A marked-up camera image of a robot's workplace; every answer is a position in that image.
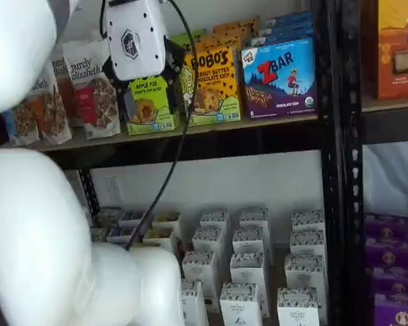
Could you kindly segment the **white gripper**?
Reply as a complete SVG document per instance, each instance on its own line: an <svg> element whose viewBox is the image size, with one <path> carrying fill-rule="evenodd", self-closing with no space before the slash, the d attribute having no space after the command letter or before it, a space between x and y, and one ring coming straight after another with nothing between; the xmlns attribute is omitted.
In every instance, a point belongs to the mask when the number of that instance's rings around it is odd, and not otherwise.
<svg viewBox="0 0 408 326"><path fill-rule="evenodd" d="M163 72L169 102L181 103L180 73L186 50L165 37L167 28L160 2L108 1L106 24L110 56L102 70L115 89L120 119L137 117L131 90L131 82L137 78Z"/></svg>

